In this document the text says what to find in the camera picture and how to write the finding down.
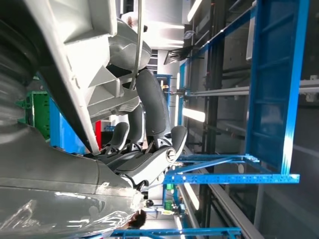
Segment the green machine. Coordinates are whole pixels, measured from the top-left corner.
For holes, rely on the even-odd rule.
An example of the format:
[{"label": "green machine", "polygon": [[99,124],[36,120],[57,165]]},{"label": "green machine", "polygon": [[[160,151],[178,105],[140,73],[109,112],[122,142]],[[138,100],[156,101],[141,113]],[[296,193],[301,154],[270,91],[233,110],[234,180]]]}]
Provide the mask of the green machine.
[{"label": "green machine", "polygon": [[45,91],[29,92],[24,101],[17,105],[25,110],[25,117],[20,122],[33,126],[40,131],[45,140],[50,139],[49,95]]}]

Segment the blue column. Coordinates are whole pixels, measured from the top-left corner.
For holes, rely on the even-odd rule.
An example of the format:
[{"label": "blue column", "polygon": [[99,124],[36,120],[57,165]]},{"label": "blue column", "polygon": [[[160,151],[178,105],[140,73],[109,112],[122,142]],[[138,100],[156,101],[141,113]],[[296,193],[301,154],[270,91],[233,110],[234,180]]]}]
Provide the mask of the blue column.
[{"label": "blue column", "polygon": [[85,153],[85,145],[50,99],[50,144],[68,153]]}]

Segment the person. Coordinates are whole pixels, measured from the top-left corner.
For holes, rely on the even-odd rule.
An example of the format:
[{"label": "person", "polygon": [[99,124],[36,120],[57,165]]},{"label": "person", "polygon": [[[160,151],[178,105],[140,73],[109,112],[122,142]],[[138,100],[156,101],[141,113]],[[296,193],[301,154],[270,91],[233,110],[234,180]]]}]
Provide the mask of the person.
[{"label": "person", "polygon": [[[119,16],[121,20],[132,27],[132,29],[137,29],[138,26],[138,14],[137,12],[130,11]],[[144,32],[147,31],[147,26],[144,25]]]},{"label": "person", "polygon": [[119,230],[125,229],[140,229],[141,226],[145,224],[147,220],[147,213],[144,210],[135,212],[128,223],[125,225],[118,228]]}]

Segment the dark hair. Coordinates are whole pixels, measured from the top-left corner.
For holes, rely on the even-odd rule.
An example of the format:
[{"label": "dark hair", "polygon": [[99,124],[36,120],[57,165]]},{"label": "dark hair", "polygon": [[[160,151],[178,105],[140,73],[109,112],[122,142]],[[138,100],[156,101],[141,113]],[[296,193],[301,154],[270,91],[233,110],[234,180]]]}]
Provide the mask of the dark hair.
[{"label": "dark hair", "polygon": [[138,211],[134,215],[134,220],[132,220],[129,223],[129,225],[132,228],[140,229],[141,226],[145,224],[147,220],[147,213],[141,210],[141,213]]}]

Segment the workshop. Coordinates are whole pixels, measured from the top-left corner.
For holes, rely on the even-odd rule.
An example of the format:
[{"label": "workshop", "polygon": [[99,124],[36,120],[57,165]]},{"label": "workshop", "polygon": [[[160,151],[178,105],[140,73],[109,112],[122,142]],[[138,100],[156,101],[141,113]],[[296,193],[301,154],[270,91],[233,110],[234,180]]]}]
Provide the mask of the workshop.
[{"label": "workshop", "polygon": [[0,0],[0,239],[318,239],[318,135],[319,0]]}]

